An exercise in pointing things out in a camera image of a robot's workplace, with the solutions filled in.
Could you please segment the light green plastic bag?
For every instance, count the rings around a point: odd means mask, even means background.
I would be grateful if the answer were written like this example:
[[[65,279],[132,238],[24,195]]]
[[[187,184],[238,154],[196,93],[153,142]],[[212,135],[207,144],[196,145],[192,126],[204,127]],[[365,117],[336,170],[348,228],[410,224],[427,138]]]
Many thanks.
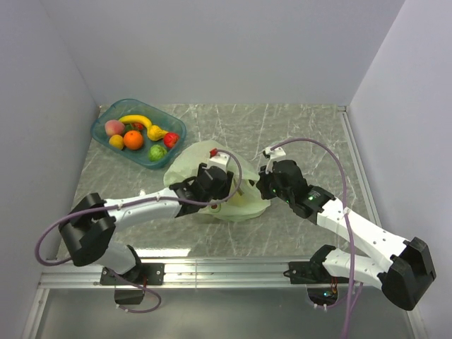
[[[214,148],[228,150],[217,141],[200,141],[183,150],[170,165],[164,175],[164,185],[170,186],[197,174],[198,166],[206,163],[210,151]],[[256,188],[259,179],[256,168],[238,153],[234,154],[242,168],[242,182],[237,193],[227,202],[217,207],[205,207],[199,210],[200,214],[211,215],[216,219],[228,222],[241,222],[262,215],[270,206],[269,200],[261,198]]]

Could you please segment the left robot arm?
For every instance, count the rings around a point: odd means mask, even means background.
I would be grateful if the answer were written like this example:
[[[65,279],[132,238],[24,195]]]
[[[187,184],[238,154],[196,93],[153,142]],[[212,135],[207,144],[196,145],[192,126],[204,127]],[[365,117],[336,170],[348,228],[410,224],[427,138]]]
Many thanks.
[[[138,283],[145,275],[144,265],[132,246],[112,241],[114,233],[147,221],[197,213],[210,202],[227,198],[232,181],[231,171],[200,164],[196,176],[153,194],[125,199],[89,194],[59,225],[59,232],[74,266],[96,263],[110,276]]]

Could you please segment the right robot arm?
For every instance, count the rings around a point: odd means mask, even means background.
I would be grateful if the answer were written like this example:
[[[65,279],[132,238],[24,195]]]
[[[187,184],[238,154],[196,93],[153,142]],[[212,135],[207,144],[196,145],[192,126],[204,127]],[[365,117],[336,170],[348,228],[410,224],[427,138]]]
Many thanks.
[[[407,240],[378,227],[349,208],[332,193],[307,183],[293,160],[261,167],[257,189],[265,200],[279,198],[300,218],[354,242],[363,256],[351,256],[333,245],[323,245],[308,263],[291,262],[285,275],[295,284],[359,283],[383,292],[397,307],[413,310],[436,279],[428,245],[418,237]]]

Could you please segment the yellow pear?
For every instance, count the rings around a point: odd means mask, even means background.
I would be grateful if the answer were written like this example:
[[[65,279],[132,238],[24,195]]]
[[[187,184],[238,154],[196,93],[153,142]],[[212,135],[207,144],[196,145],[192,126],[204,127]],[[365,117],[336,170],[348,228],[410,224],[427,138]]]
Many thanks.
[[[147,128],[146,134],[151,141],[156,142],[163,139],[168,134],[168,131],[160,128],[158,125],[152,124]]]

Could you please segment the blue transparent plastic tray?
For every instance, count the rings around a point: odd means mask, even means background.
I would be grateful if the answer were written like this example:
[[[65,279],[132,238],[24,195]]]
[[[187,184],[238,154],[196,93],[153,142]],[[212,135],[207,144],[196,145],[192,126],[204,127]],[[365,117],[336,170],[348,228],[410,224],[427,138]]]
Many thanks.
[[[179,135],[179,140],[175,146],[168,149],[163,140],[151,141],[147,137],[147,131],[142,131],[144,137],[143,146],[139,150],[119,150],[109,144],[109,136],[105,131],[105,124],[112,119],[119,120],[127,115],[141,115],[148,118],[153,124],[163,130],[174,132]],[[159,169],[167,165],[172,158],[182,149],[186,138],[186,126],[184,122],[162,110],[152,107],[144,102],[135,99],[123,99],[115,102],[103,114],[101,114],[91,126],[91,136],[98,143],[115,153],[123,155],[125,158],[133,161],[147,169]],[[167,149],[167,154],[161,160],[151,162],[149,159],[149,150],[154,145],[161,145]]]

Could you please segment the small red strawberry behind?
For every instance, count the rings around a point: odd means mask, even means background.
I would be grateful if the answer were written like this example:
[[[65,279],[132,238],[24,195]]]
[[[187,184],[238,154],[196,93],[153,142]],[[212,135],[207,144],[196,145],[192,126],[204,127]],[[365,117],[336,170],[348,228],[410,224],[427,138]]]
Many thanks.
[[[134,123],[131,123],[131,124],[126,124],[124,130],[126,132],[128,132],[128,131],[142,131],[142,130],[144,130],[144,125],[142,125],[141,123],[138,123],[138,122],[134,122]]]

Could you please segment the yellow banana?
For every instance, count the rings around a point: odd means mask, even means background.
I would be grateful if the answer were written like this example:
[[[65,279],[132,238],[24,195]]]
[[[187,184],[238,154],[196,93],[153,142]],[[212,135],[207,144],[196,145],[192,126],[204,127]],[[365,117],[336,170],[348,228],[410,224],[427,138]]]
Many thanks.
[[[147,129],[153,124],[149,118],[139,114],[130,114],[123,116],[119,119],[119,121],[122,122],[123,124],[131,124],[134,122],[138,122],[144,125],[144,129]]]

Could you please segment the small yellow lemon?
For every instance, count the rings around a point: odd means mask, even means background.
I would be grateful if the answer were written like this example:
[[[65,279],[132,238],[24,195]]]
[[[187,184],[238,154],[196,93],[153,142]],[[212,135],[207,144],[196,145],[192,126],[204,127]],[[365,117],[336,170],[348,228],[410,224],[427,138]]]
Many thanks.
[[[109,138],[109,144],[118,150],[124,149],[124,139],[122,135],[115,134]]]

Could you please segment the pink peach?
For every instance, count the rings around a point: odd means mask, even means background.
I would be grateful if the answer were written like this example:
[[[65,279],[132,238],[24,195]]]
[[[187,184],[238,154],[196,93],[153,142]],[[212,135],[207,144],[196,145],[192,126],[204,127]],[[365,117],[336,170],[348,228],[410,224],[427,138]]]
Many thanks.
[[[109,120],[105,123],[105,133],[107,136],[122,135],[125,130],[125,125],[118,120]]]

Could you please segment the aluminium mounting rail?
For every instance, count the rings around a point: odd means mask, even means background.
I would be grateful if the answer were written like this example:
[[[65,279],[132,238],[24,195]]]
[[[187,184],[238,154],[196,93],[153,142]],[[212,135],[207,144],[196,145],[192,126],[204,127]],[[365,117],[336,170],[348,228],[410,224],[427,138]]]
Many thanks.
[[[156,288],[285,288],[301,287],[292,284],[290,276],[300,276],[290,262],[307,262],[305,256],[289,257],[232,257],[232,258],[143,258],[149,264],[161,263],[161,285]],[[40,289],[104,288],[101,285],[102,266],[75,267],[70,263],[47,267],[41,274]]]

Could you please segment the right side aluminium rail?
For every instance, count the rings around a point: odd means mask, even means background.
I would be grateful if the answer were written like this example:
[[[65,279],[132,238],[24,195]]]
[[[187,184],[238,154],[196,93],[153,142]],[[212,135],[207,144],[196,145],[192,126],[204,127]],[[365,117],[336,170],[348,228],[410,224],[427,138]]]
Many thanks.
[[[347,140],[348,148],[352,157],[354,169],[357,173],[359,187],[361,189],[364,203],[369,214],[369,219],[377,226],[381,227],[381,220],[374,202],[374,197],[371,193],[369,181],[364,170],[364,165],[359,154],[357,143],[353,135],[350,120],[347,114],[348,106],[338,106],[338,113],[345,132],[345,138]]]

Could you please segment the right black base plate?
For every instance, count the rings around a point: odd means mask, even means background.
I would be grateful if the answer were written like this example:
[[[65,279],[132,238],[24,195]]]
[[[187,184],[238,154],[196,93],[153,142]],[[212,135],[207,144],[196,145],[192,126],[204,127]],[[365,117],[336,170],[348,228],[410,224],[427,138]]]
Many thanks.
[[[316,285],[329,283],[348,283],[348,278],[331,275],[322,265],[311,261],[290,261],[283,276],[290,279],[291,285]]]

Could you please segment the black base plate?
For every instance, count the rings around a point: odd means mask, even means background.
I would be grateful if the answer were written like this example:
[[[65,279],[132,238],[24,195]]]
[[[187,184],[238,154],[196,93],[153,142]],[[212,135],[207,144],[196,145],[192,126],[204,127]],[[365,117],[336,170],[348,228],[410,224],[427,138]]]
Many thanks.
[[[329,283],[348,283],[348,278],[331,275],[322,265],[311,261],[290,261],[283,276],[290,279],[291,285],[316,285]]]
[[[125,275],[115,276],[107,268],[102,269],[101,285],[135,285],[160,286],[165,275],[164,263],[142,263],[140,268],[133,269]]]

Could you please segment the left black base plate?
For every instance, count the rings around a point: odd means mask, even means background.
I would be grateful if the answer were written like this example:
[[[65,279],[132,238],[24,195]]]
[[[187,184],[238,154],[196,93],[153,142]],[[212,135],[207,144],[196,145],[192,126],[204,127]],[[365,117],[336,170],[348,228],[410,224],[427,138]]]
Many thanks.
[[[102,269],[101,285],[135,285],[160,286],[165,275],[164,263],[142,263],[140,268],[133,269],[125,275],[115,276],[107,268]]]

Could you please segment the black box under rail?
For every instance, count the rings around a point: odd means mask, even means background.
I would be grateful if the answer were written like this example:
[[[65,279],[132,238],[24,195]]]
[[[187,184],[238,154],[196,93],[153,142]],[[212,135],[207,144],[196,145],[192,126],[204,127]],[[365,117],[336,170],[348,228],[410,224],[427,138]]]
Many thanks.
[[[135,306],[142,303],[145,292],[140,289],[121,289],[114,290],[114,301],[120,306]]]

